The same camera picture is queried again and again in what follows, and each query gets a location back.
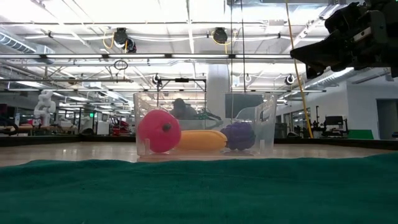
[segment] metal frame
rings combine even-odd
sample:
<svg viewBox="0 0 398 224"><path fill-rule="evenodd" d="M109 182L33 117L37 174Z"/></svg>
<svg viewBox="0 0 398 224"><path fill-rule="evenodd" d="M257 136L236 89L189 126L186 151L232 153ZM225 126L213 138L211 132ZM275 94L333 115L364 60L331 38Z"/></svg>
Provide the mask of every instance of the metal frame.
<svg viewBox="0 0 398 224"><path fill-rule="evenodd" d="M159 83L161 81L166 81L166 83L164 83L162 85L162 87L160 87ZM170 82L177 82L177 83L187 83L187 82L194 82L197 84L197 86L199 86L199 88L203 91L203 92L207 92L207 80L203 79L203 78L160 78L157 80L157 84L156 84L156 90L157 90L157 97L156 97L156 106L159 107L159 92L161 90L163 90L163 88L169 84ZM205 83L205 88L203 88L202 86L199 85L198 82L204 82Z"/></svg>
<svg viewBox="0 0 398 224"><path fill-rule="evenodd" d="M253 59L292 60L289 54L0 54L0 59Z"/></svg>

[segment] yellow cable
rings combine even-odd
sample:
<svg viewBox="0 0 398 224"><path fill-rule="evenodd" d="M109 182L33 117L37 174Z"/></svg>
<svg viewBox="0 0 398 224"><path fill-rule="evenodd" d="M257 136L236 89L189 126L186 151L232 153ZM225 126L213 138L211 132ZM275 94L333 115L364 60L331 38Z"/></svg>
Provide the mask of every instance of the yellow cable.
<svg viewBox="0 0 398 224"><path fill-rule="evenodd" d="M289 23L290 42L292 44L292 50L293 50L294 49L294 43L293 43L293 35L292 35L292 25L290 23L290 17L289 17L289 3L288 3L288 1L289 0L285 0L285 4L286 4L287 22ZM310 120L308 118L307 106L306 106L306 103L305 103L305 97L304 97L304 92L303 92L303 86L301 85L299 71L297 69L296 59L294 59L294 68L296 70L298 86L300 87L301 98L303 100L304 115L305 115L305 119L307 120L308 132L310 133L310 138L313 138L312 130L311 130L311 123L310 123Z"/></svg>
<svg viewBox="0 0 398 224"><path fill-rule="evenodd" d="M126 40L126 43L124 44L124 53L125 54L127 53L127 40Z"/></svg>
<svg viewBox="0 0 398 224"><path fill-rule="evenodd" d="M106 33L104 32L104 39L102 40L102 43L104 44L104 46L105 46L107 49L111 49L111 48L113 47L114 32L112 33L112 44L111 44L111 46L106 45L106 43L105 43L105 35L106 35Z"/></svg>

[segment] white humanoid robot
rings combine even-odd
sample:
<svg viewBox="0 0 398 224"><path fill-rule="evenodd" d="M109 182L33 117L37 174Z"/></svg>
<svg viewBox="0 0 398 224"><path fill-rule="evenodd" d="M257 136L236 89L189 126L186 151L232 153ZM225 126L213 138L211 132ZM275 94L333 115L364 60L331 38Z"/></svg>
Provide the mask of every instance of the white humanoid robot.
<svg viewBox="0 0 398 224"><path fill-rule="evenodd" d="M34 110L33 126L49 126L50 113L54 113L56 109L55 102L51 100L52 91L43 90L39 95L39 102Z"/></svg>

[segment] security camera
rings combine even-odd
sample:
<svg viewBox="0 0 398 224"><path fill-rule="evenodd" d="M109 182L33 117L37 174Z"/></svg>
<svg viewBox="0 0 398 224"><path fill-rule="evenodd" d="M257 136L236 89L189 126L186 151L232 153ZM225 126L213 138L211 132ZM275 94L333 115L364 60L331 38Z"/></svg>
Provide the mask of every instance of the security camera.
<svg viewBox="0 0 398 224"><path fill-rule="evenodd" d="M295 78L292 74L290 74L288 77L285 79L285 84L286 85L292 85L295 81Z"/></svg>

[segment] black cable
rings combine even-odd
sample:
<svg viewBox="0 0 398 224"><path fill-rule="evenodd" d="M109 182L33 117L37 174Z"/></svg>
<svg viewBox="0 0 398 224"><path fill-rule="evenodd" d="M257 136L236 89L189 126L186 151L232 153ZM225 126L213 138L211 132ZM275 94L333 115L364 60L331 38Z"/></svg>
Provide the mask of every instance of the black cable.
<svg viewBox="0 0 398 224"><path fill-rule="evenodd" d="M231 38L232 38L232 36L233 36L233 30L232 30L232 8L233 8L233 4L234 4L234 1L231 1L231 6L230 6L230 9L231 9ZM233 39L231 39L231 54L234 54L234 47L233 47L233 43L232 43L232 40ZM231 92L232 92L232 82L233 82L233 58L231 57Z"/></svg>
<svg viewBox="0 0 398 224"><path fill-rule="evenodd" d="M243 4L241 0L241 14L242 14L242 40L243 40L243 74L246 74L246 60L244 58L244 23L243 23ZM243 90L246 93L246 79L243 75Z"/></svg>

